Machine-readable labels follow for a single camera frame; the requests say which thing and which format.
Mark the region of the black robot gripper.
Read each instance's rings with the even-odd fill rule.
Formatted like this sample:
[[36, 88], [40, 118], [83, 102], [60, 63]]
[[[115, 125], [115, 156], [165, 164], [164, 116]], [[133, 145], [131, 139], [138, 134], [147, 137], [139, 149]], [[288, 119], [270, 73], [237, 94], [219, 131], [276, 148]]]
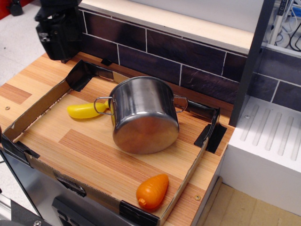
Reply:
[[82, 31], [79, 8], [41, 7], [36, 31], [48, 57], [66, 63], [80, 51]]

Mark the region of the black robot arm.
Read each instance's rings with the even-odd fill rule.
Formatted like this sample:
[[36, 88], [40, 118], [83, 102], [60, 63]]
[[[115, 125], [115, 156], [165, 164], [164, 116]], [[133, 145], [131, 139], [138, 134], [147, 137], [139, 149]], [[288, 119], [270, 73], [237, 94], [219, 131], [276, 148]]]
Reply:
[[35, 16], [36, 31], [48, 57], [68, 62], [80, 51], [80, 0], [42, 0]]

